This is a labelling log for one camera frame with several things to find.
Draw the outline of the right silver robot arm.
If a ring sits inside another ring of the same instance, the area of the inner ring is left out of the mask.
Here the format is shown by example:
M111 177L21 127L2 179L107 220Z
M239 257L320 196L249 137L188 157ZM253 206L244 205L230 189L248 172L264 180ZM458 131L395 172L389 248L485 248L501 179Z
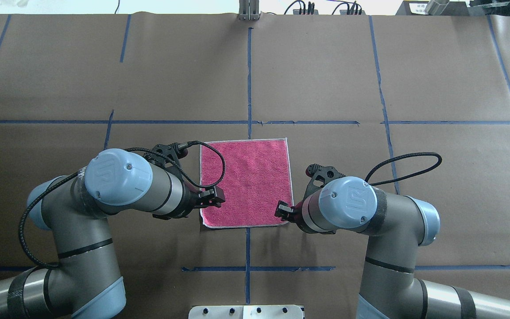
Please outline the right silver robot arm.
M307 233L368 236L358 319L510 319L510 300L415 277L418 250L440 230L429 202L387 194L355 176L332 180L275 216Z

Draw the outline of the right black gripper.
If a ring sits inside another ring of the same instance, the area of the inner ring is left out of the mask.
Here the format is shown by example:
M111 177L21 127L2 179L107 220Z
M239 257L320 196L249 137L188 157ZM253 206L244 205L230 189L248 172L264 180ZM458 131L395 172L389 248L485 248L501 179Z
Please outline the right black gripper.
M314 233L314 230L304 221L302 210L303 203L304 202L299 202L295 206L289 206L286 202L279 201L274 215L280 218L282 222L296 224L296 226L305 233Z

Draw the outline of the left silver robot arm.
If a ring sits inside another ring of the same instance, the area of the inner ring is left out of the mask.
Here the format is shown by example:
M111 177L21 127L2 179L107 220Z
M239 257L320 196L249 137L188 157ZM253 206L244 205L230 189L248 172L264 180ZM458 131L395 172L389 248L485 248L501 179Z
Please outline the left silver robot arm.
M0 281L0 319L111 319L126 305L108 217L125 210L170 220L221 207L218 187L194 183L180 165L200 141L110 148L69 176L34 188L18 226L35 264Z

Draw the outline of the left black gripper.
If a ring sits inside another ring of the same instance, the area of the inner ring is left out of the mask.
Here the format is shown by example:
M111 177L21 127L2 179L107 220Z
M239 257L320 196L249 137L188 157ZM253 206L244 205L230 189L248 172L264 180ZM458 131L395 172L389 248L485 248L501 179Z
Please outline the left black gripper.
M225 202L225 194L220 187L197 188L191 183L184 183L180 218L186 218L194 209L221 208L223 202Z

